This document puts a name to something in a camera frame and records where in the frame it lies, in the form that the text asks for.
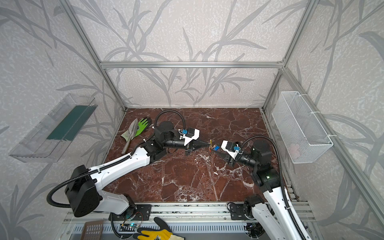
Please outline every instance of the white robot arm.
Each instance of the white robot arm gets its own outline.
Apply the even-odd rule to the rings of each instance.
[[[170,121],[164,121],[157,126],[157,120],[163,113],[177,113],[183,122],[183,129],[175,130]],[[71,179],[53,188],[47,196],[47,202],[55,207],[70,207],[75,217],[85,216],[93,211],[111,212],[117,215],[133,215],[136,205],[129,196],[103,191],[112,181],[139,168],[151,164],[167,154],[166,148],[184,149],[188,155],[209,143],[200,141],[200,131],[185,128],[184,117],[175,110],[164,110],[155,118],[154,133],[137,145],[134,150],[113,161],[87,169],[81,165],[72,173]],[[65,194],[69,204],[57,203],[52,195],[61,187],[67,185]]]
[[[250,139],[257,137],[270,141],[278,156],[277,147],[270,138],[258,135]],[[232,166],[235,162],[238,162],[253,167],[251,177],[254,183],[263,191],[268,205],[270,205],[275,213],[274,216],[271,214],[262,197],[255,196],[245,200],[246,215],[249,218],[255,218],[272,240],[310,240],[311,237],[306,232],[289,198],[287,198],[288,192],[286,188],[284,186],[281,187],[281,176],[271,166],[272,152],[268,142],[265,140],[255,141],[251,147],[251,152],[247,154],[243,152],[242,147],[250,139],[246,140],[242,146],[239,146],[237,143],[223,141],[221,148],[227,153],[215,152]]]

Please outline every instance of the black bracket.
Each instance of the black bracket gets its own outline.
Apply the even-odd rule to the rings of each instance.
[[[229,211],[231,213],[231,220],[249,220],[245,216],[244,204],[228,204]]]
[[[135,216],[130,219],[130,221],[148,221],[149,216],[151,214],[151,204],[136,204],[137,210]],[[125,213],[116,215],[112,213],[112,219],[113,221],[124,221],[125,220]]]

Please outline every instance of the leaf pattern wallpaper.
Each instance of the leaf pattern wallpaper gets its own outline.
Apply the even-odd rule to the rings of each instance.
[[[124,115],[58,2],[0,2],[0,238],[53,239],[67,209],[46,203],[48,191],[79,165],[100,164]],[[68,93],[98,105],[57,163],[10,157],[19,143]],[[66,201],[63,191],[55,198]]]
[[[288,67],[384,197],[383,21],[384,1],[323,2]],[[283,79],[267,107],[269,119],[278,92],[291,90]],[[272,128],[279,139],[273,120]],[[310,202],[325,239],[384,239],[383,227],[333,151],[312,164],[294,165],[285,156],[300,199]]]
[[[307,2],[71,0],[102,61],[281,61]],[[127,106],[257,107],[277,70],[108,72]]]

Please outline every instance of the white wire basket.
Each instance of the white wire basket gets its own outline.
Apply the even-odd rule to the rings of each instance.
[[[333,146],[332,140],[297,91],[281,92],[272,111],[293,163],[310,163]]]

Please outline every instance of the vent grille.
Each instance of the vent grille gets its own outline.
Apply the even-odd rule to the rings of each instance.
[[[171,223],[169,227],[173,233],[243,233],[246,223]],[[155,223],[143,223],[141,227],[159,230],[159,226]],[[81,223],[76,224],[72,234],[81,234],[84,225]],[[124,232],[119,233],[135,233],[133,228],[125,229]],[[103,233],[113,233],[112,227],[109,223],[103,225]]]

